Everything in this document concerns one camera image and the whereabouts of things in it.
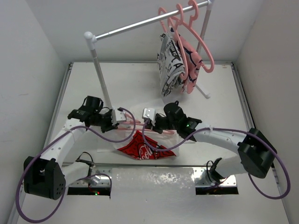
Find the white red print t-shirt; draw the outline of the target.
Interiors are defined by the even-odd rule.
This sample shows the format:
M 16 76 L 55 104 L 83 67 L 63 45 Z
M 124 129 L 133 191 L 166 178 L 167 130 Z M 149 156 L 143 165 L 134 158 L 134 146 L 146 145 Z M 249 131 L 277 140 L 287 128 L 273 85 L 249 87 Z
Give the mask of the white red print t-shirt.
M 97 153 L 120 154 L 122 156 L 139 161 L 153 161 L 162 159 L 173 160 L 182 155 L 184 151 L 191 149 L 195 145 L 191 141 L 187 141 L 181 146 L 167 151 L 167 148 L 170 148 L 182 141 L 176 131 L 174 131 L 174 135 L 167 135 L 163 133 L 156 133 L 149 128 L 145 128 L 144 132 L 142 130 L 135 130 L 135 120 L 137 119 L 144 123 L 142 119 L 142 112 L 144 108 L 148 107 L 154 108 L 157 113 L 164 115 L 164 102 L 161 99 L 151 100 L 146 103 L 140 103 L 128 108 L 125 113 L 128 113 L 133 117 L 133 130 L 122 131 L 116 129 L 103 134 L 103 136 L 108 139 L 128 139 L 120 143 L 107 142 L 99 139 Z

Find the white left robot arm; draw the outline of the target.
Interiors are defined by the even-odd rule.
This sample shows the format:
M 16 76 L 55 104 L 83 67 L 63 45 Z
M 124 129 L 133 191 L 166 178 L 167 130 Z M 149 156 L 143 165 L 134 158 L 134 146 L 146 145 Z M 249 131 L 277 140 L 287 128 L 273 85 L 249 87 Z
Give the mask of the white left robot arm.
M 63 162 L 89 127 L 98 126 L 102 132 L 116 129 L 115 110 L 103 109 L 100 98 L 87 96 L 78 109 L 69 113 L 60 132 L 41 154 L 25 160 L 26 193 L 57 200 L 70 184 L 89 175 L 91 162 L 75 161 L 67 167 L 63 167 Z

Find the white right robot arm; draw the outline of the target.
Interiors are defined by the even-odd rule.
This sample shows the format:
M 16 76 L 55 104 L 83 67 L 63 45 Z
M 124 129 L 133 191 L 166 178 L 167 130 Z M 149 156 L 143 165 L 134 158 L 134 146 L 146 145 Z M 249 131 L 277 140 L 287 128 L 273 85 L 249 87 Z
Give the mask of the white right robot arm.
M 219 184 L 236 174 L 248 173 L 260 179 L 267 176 L 277 151 L 260 130 L 251 128 L 248 132 L 241 132 L 213 128 L 200 119 L 186 116 L 178 101 L 165 105 L 164 113 L 160 115 L 153 108 L 144 111 L 153 131 L 175 130 L 183 139 L 209 143 L 235 153 L 234 157 L 220 157 L 212 163 L 206 172 L 209 184 Z

